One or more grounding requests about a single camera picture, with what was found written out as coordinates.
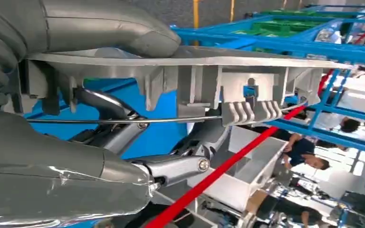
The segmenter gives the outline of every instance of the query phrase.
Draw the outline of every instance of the person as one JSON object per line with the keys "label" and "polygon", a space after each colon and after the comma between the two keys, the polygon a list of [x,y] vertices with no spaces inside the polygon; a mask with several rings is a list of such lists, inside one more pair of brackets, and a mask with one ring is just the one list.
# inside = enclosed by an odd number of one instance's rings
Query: person
{"label": "person", "polygon": [[[244,128],[258,133],[262,133],[268,129],[267,127],[263,126],[252,128],[247,128],[244,126]],[[272,135],[272,137],[288,141],[288,144],[283,151],[283,160],[285,161],[286,168],[291,169],[292,167],[302,163],[319,170],[326,170],[329,168],[329,162],[327,160],[315,156],[314,149],[316,146],[307,138],[303,138],[297,133],[291,134],[288,131],[282,129],[278,129]]]}
{"label": "person", "polygon": [[284,213],[294,223],[305,227],[323,224],[322,215],[317,210],[296,204],[285,198],[275,198],[263,190],[257,190],[248,200],[246,209],[260,219],[267,219],[271,212]]}

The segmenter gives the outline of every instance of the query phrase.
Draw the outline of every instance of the machine part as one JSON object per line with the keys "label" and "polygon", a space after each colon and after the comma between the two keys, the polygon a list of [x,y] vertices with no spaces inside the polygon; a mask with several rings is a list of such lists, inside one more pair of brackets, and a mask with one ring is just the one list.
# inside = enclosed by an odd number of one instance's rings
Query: machine part
{"label": "machine part", "polygon": [[[303,101],[297,105],[293,105],[287,108],[282,108],[281,111],[290,111],[292,109],[301,107],[307,104],[307,100]],[[56,120],[56,119],[27,119],[30,123],[39,123],[39,124],[133,124],[133,123],[141,123],[140,127],[144,128],[147,123],[166,123],[166,122],[196,122],[196,121],[207,121],[207,120],[217,120],[221,119],[221,115],[210,115],[210,116],[199,116],[199,117],[181,117],[181,118],[164,118],[164,119],[133,119],[133,120]]]}
{"label": "machine part", "polygon": [[54,166],[0,163],[0,227],[61,227],[138,213],[153,193],[152,177],[141,178],[138,184]]}
{"label": "machine part", "polygon": [[[204,116],[205,109],[216,108],[220,92],[226,91],[222,101],[225,126],[280,118],[280,104],[294,88],[314,104],[318,100],[318,72],[327,67],[352,68],[328,61],[210,47],[180,46],[172,58],[114,57],[118,55],[119,49],[107,47],[36,54],[29,59],[45,61],[76,81],[91,75],[135,77],[146,97],[147,110],[155,108],[161,93],[177,89],[179,117]],[[254,104],[243,96],[243,87],[249,85],[259,87]]]}
{"label": "machine part", "polygon": [[203,156],[154,155],[127,160],[145,166],[155,181],[167,187],[208,170],[209,160]]}
{"label": "machine part", "polygon": [[[118,0],[0,0],[0,106],[7,103],[6,74],[30,53],[117,46],[169,57],[179,44],[168,26]],[[55,76],[74,108],[71,95],[80,78]],[[23,117],[0,111],[0,226],[50,227],[135,214],[150,200],[152,182],[109,150],[42,135]]]}
{"label": "machine part", "polygon": [[[99,91],[85,88],[75,90],[75,98],[82,104],[92,106],[99,111],[100,120],[145,119],[123,101]],[[81,132],[72,141],[107,149],[121,156],[139,135],[149,127],[149,123],[130,123],[99,125],[95,130]]]}
{"label": "machine part", "polygon": [[[210,109],[209,116],[220,115],[220,109]],[[195,123],[191,132],[181,139],[170,154],[181,156],[204,156],[211,160],[229,136],[230,128],[221,119]]]}

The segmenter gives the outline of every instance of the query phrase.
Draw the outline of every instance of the white surface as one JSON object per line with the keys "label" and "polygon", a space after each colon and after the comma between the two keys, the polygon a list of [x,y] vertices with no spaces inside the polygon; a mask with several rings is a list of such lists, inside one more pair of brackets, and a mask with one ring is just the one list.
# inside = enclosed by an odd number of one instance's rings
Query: white surface
{"label": "white surface", "polygon": [[[229,151],[237,153],[258,135],[256,132],[234,126],[231,131]],[[204,191],[204,194],[237,211],[244,212],[250,195],[270,178],[285,145],[285,141],[268,138],[251,152],[252,156],[247,156],[251,160],[236,172],[234,177],[223,174]],[[214,169],[210,168],[204,174],[189,178],[188,186],[197,185],[213,171]]]}
{"label": "white surface", "polygon": [[[310,119],[313,119],[314,114],[315,112],[307,111],[307,116]],[[338,126],[344,117],[337,113],[320,113],[314,127],[328,130]]]}
{"label": "white surface", "polygon": [[[343,76],[337,76],[334,86],[340,86],[343,78]],[[365,76],[348,78],[344,87],[347,92],[343,95],[338,106],[365,112]]]}

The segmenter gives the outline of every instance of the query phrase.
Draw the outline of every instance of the blue panel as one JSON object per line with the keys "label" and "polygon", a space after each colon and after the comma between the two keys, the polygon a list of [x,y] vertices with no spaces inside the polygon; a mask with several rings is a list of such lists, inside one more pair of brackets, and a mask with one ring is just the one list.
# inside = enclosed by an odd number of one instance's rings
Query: blue panel
{"label": "blue panel", "polygon": [[[144,97],[139,95],[136,83],[129,83],[125,86],[109,90],[110,94],[124,100],[127,104],[136,109],[141,115],[148,118],[174,118],[176,117],[176,94],[175,92],[163,94],[154,111],[146,111]],[[60,116],[31,114],[44,119],[97,119],[96,109],[78,105],[77,112],[72,114],[69,108],[64,107]],[[61,139],[69,139],[84,129],[94,129],[95,124],[47,124],[34,123],[32,125],[41,133],[48,133]],[[187,135],[185,123],[153,123],[125,152],[123,158],[139,157],[154,154],[166,154],[175,144]]]}

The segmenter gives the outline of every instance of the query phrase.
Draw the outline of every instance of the blue metal frame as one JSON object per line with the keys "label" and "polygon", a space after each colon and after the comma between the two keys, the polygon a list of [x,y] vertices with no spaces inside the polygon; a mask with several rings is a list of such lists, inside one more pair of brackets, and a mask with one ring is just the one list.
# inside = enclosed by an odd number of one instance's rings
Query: blue metal frame
{"label": "blue metal frame", "polygon": [[[365,20],[356,20],[356,19],[336,19],[334,23],[354,22],[354,21],[358,22],[361,21],[365,23]],[[240,23],[243,23],[243,21],[236,22],[235,25],[239,25]],[[227,35],[214,34],[209,32],[213,28],[218,29],[222,26],[223,25],[208,27],[204,30],[202,29],[188,30],[188,29],[178,29],[178,28],[174,30],[180,35],[180,37],[183,40],[188,40],[188,41],[197,40],[199,41],[200,44],[207,44],[207,46],[215,46],[218,48],[232,48],[232,49],[252,51],[254,47],[260,47],[260,48],[263,47],[281,51],[324,55],[332,59],[341,60],[342,62],[365,63],[365,46],[348,45],[348,44],[337,45],[337,44],[329,44],[321,42],[306,42],[287,38],[270,38],[270,37],[248,36],[241,34],[227,34]],[[338,113],[345,116],[365,120],[365,113],[363,112],[335,107],[326,104],[329,89],[333,86],[333,83],[335,82],[338,73],[339,71],[337,70],[334,71],[330,83],[327,85],[326,92],[322,96],[322,101],[319,104],[313,106],[317,110],[317,113],[315,114],[314,116],[315,118],[312,120],[309,126],[295,124],[293,122],[285,120],[275,120],[270,122],[270,124],[282,129],[287,129],[301,134],[312,135],[322,140],[326,140],[345,147],[353,147],[365,151],[365,141],[351,138],[348,136],[339,135],[321,129],[316,129],[313,127],[316,122],[318,113],[321,113],[322,111]],[[341,82],[340,90],[343,89],[343,86],[349,75],[350,71],[347,72],[344,80]],[[335,101],[338,100],[339,100],[339,93],[337,93],[337,96],[334,98],[333,104],[336,104]]]}
{"label": "blue metal frame", "polygon": [[272,38],[251,36],[243,34],[220,34],[208,33],[202,30],[174,29],[189,44],[190,41],[198,40],[202,46],[218,46],[224,48],[253,50],[254,47],[267,48],[280,51],[290,51],[304,54],[327,56],[329,59],[341,59],[343,61],[365,64],[365,46],[351,44],[330,44],[323,42],[309,42],[291,40],[287,38]]}

